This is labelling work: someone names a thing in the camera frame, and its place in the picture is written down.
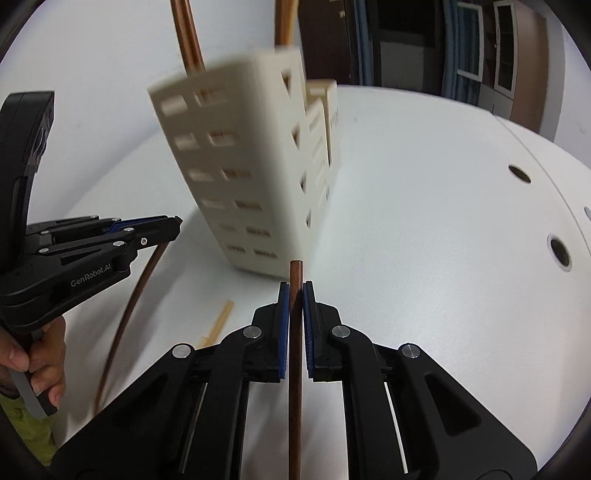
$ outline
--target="wooden stick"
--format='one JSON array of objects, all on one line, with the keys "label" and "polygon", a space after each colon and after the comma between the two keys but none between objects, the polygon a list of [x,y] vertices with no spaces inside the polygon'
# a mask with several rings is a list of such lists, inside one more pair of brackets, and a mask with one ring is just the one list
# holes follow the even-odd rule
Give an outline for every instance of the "wooden stick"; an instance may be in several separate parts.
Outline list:
[{"label": "wooden stick", "polygon": [[209,332],[209,335],[203,337],[197,348],[205,348],[207,346],[212,346],[214,343],[217,342],[217,337],[219,337],[220,332],[224,328],[224,325],[226,324],[228,317],[232,313],[233,308],[234,302],[232,300],[228,300],[224,305],[222,312],[213,324],[212,329]]}]

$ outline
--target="human hand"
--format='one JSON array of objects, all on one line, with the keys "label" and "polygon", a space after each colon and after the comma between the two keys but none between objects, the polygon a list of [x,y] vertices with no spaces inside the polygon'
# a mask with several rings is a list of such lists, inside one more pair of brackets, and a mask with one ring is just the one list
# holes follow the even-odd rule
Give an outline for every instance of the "human hand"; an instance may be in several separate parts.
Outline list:
[{"label": "human hand", "polygon": [[31,386],[35,395],[48,390],[49,401],[59,408],[61,398],[66,392],[65,333],[66,322],[60,316],[43,327],[43,337],[32,345],[27,355],[17,341],[0,328],[0,393],[7,397],[18,397],[7,368],[18,372],[29,370],[33,374]]}]

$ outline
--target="white wall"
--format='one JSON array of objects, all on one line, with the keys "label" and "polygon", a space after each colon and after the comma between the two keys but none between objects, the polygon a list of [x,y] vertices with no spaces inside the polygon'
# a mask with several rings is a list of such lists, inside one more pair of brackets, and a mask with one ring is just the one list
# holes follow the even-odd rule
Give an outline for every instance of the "white wall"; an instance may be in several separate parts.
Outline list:
[{"label": "white wall", "polygon": [[563,27],[544,0],[521,0],[546,19],[548,30],[548,88],[540,135],[554,141],[564,95],[564,36]]},{"label": "white wall", "polygon": [[591,71],[543,0],[521,0],[546,18],[550,68],[540,135],[591,168]]},{"label": "white wall", "polygon": [[554,143],[591,168],[591,70],[564,30],[564,98]]},{"label": "white wall", "polygon": [[[192,7],[206,63],[273,45],[274,0],[199,0]],[[146,89],[182,71],[168,0],[42,4],[0,64],[1,101],[16,91],[56,91],[30,222],[65,215],[156,132]]]}]

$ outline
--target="finger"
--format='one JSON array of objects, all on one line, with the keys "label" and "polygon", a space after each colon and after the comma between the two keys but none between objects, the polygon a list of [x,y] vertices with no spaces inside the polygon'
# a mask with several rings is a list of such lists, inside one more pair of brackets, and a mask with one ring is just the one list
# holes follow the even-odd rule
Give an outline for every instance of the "finger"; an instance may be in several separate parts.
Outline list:
[{"label": "finger", "polygon": [[43,338],[41,339],[42,341],[46,342],[46,341],[64,341],[64,336],[66,334],[66,321],[64,320],[64,317],[62,317],[61,315],[50,321],[48,324],[44,325],[41,328],[44,332]]},{"label": "finger", "polygon": [[46,325],[47,330],[41,340],[35,342],[29,352],[29,371],[34,373],[46,365],[62,367],[66,356],[64,333],[66,322],[62,317]]},{"label": "finger", "polygon": [[60,381],[56,383],[53,387],[50,387],[49,392],[47,393],[49,397],[49,401],[55,408],[60,408],[61,399],[66,393],[66,379],[65,377],[61,377]]},{"label": "finger", "polygon": [[35,395],[39,395],[48,388],[56,385],[64,373],[63,367],[47,365],[36,371],[31,377],[31,387]]},{"label": "finger", "polygon": [[29,368],[29,357],[10,334],[0,328],[0,365],[19,372]]}]

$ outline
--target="window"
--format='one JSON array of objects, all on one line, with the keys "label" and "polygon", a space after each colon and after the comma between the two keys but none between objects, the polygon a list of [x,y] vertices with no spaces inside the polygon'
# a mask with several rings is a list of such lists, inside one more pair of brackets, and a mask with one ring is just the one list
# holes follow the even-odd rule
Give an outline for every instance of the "window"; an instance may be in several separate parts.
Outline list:
[{"label": "window", "polygon": [[457,3],[458,69],[457,74],[482,81],[484,72],[484,17],[480,5]]}]

